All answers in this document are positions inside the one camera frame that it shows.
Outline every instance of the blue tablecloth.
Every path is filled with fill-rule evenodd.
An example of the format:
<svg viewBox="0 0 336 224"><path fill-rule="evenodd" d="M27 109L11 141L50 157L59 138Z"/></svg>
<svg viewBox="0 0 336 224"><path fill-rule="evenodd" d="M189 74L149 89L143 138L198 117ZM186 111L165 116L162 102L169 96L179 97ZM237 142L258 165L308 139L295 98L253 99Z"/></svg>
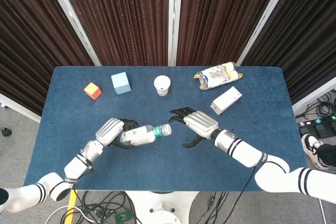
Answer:
<svg viewBox="0 0 336 224"><path fill-rule="evenodd" d="M244 76L235 82L200 90L193 75L206 67L57 67L48 91L25 185L57 172L84 148L95 132L111 117L134 119L140 125L168 122L172 109L190 106L217 120L261 151L282 157L291 170L306 166L287 86L280 68L237 67ZM131 92L117 95L111 75L126 72ZM165 97L153 86L165 74L172 84ZM89 82L100 87L96 100L84 88ZM243 96L221 115L211 102L234 86ZM212 190L239 191L251 169L202 141L183 148L194 133L174 122L172 135L131 150L104 148L94 162L94 173L84 176L78 189L87 190ZM260 190L254 180L247 190Z"/></svg>

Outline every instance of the brown curtain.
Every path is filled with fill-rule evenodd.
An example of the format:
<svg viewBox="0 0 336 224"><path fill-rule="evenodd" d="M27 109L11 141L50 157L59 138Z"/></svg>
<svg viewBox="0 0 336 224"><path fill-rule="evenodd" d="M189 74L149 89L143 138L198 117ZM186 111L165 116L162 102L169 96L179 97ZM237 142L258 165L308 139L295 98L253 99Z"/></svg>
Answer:
<svg viewBox="0 0 336 224"><path fill-rule="evenodd" d="M57 0L0 2L0 93L41 115L54 67L92 61Z"/></svg>
<svg viewBox="0 0 336 224"><path fill-rule="evenodd" d="M169 0L70 0L103 65L167 65Z"/></svg>
<svg viewBox="0 0 336 224"><path fill-rule="evenodd" d="M280 0L243 65L277 66L292 103L336 76L336 0Z"/></svg>
<svg viewBox="0 0 336 224"><path fill-rule="evenodd" d="M182 0L176 64L237 61L269 0Z"/></svg>

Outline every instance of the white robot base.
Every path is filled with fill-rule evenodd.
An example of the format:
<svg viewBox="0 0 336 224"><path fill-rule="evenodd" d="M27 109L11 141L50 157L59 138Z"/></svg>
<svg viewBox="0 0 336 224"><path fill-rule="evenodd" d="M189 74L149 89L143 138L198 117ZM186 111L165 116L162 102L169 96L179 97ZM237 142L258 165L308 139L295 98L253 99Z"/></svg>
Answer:
<svg viewBox="0 0 336 224"><path fill-rule="evenodd" d="M189 212L198 191L126 191L133 201L136 216L148 224L189 224Z"/></svg>

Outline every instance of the plastic bottle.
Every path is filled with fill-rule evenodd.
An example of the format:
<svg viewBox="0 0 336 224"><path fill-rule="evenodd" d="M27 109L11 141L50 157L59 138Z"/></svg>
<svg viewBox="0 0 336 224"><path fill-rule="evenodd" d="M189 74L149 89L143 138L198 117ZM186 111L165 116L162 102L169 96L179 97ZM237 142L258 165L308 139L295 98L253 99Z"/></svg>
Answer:
<svg viewBox="0 0 336 224"><path fill-rule="evenodd" d="M163 124L157 127L145 125L130 131L123 132L120 141L125 145L139 146L153 143L157 138L169 136L172 134L172 128L169 124Z"/></svg>

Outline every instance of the white cup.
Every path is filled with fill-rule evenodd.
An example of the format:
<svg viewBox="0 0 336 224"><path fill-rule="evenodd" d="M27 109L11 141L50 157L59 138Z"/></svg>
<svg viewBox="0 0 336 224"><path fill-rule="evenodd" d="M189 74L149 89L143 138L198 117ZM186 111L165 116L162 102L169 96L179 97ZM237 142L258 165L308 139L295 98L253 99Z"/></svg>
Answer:
<svg viewBox="0 0 336 224"><path fill-rule="evenodd" d="M170 79L168 76L158 76L154 80L154 87L158 92L157 94L162 97L168 94L169 86L170 86Z"/></svg>

